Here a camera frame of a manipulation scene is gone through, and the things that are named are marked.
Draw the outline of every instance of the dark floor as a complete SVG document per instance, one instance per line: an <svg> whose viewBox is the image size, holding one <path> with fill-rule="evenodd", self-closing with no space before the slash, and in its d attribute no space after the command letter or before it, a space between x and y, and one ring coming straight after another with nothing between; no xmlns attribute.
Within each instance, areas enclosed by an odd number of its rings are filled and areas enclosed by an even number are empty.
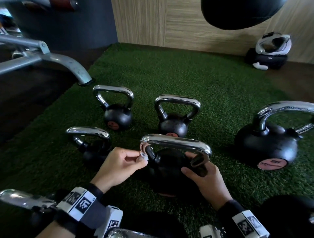
<svg viewBox="0 0 314 238"><path fill-rule="evenodd" d="M59 53L73 57L88 69L104 50ZM0 46L0 62L8 60L11 52ZM267 75L293 100L314 102L314 65L288 62L280 70L268 70ZM75 82L67 69L51 63L1 75L0 145L23 130Z"/></svg>
<svg viewBox="0 0 314 238"><path fill-rule="evenodd" d="M104 50L56 53L73 57L89 69ZM9 60L12 51L0 46L0 62ZM0 145L23 130L76 81L65 67L54 63L0 75Z"/></svg>

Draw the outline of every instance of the logo on kettlebell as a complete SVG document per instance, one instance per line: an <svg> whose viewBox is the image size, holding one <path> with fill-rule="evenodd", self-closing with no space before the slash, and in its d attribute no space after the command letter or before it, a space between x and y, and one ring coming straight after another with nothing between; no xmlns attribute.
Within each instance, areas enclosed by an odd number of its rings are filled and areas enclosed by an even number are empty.
<svg viewBox="0 0 314 238"><path fill-rule="evenodd" d="M167 133L166 136L173 136L173 137L179 137L176 133Z"/></svg>
<svg viewBox="0 0 314 238"><path fill-rule="evenodd" d="M258 164L261 170L278 170L287 165L287 161L283 159L266 159Z"/></svg>
<svg viewBox="0 0 314 238"><path fill-rule="evenodd" d="M113 121L109 121L107 123L108 127L112 130L118 130L119 129L119 125L116 122Z"/></svg>

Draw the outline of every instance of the left hand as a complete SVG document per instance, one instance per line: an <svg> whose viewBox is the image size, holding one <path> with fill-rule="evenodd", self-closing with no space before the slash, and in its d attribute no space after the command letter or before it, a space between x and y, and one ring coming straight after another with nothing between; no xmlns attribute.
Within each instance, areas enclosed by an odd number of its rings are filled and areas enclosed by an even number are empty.
<svg viewBox="0 0 314 238"><path fill-rule="evenodd" d="M147 160L136 150L115 147L91 180L103 193L124 182L136 170L144 168Z"/></svg>

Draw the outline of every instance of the kettlebell handle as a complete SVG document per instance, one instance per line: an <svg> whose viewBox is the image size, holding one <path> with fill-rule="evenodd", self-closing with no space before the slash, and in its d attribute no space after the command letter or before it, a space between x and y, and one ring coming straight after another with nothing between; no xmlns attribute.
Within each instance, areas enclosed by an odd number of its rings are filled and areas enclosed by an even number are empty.
<svg viewBox="0 0 314 238"><path fill-rule="evenodd" d="M114 86L106 86L106 85L96 85L93 88L93 93L100 101L101 105L104 108L109 107L109 104L105 101L105 99L101 96L100 92L114 92L114 93L122 93L127 96L127 102L125 107L127 109L131 109L134 101L134 94L133 92L126 88L126 87L114 87Z"/></svg>
<svg viewBox="0 0 314 238"><path fill-rule="evenodd" d="M54 200L15 189L0 191L0 201L28 210L33 207L49 208L57 206L57 202Z"/></svg>
<svg viewBox="0 0 314 238"><path fill-rule="evenodd" d="M211 148L203 142L187 138L165 136L160 134L148 134L146 136L143 136L140 141L141 153L147 154L148 152L149 157L155 158L155 153L150 147L150 145L152 144L168 148L193 151L201 154L203 156L203 160L200 163L197 163L200 160L199 156L196 156L195 159L191 160L191 166L193 168L205 164L210 160L210 157L212 156Z"/></svg>
<svg viewBox="0 0 314 238"><path fill-rule="evenodd" d="M284 111L300 111L306 112L314 115L314 103L310 102L300 102L300 101L279 101L268 104L264 106L259 112L255 115L253 119L253 128L257 132L263 132L267 130L265 123L266 120L273 114L277 112ZM311 123L306 124L305 126L295 129L298 134L309 131L314 128L314 120Z"/></svg>
<svg viewBox="0 0 314 238"><path fill-rule="evenodd" d="M82 144L84 144L84 141L82 141L76 135L97 136L104 140L105 143L111 142L109 133L97 127L70 127L65 131L65 133L72 137L72 141L77 147L80 147Z"/></svg>
<svg viewBox="0 0 314 238"><path fill-rule="evenodd" d="M193 107L193 110L185 115L188 120L192 120L201 108L201 103L194 98L182 97L176 95L162 94L155 99L155 110L160 119L166 120L168 115L161 106L162 102L185 104Z"/></svg>

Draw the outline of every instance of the wall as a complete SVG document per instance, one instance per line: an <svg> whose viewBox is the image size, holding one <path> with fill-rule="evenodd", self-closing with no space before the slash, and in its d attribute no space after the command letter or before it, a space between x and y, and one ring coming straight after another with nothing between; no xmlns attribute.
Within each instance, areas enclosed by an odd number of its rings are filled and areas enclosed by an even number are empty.
<svg viewBox="0 0 314 238"><path fill-rule="evenodd" d="M245 55L267 32L291 34L290 61L314 63L314 1L288 0L271 19L242 30L209 25L200 0L111 0L120 42Z"/></svg>

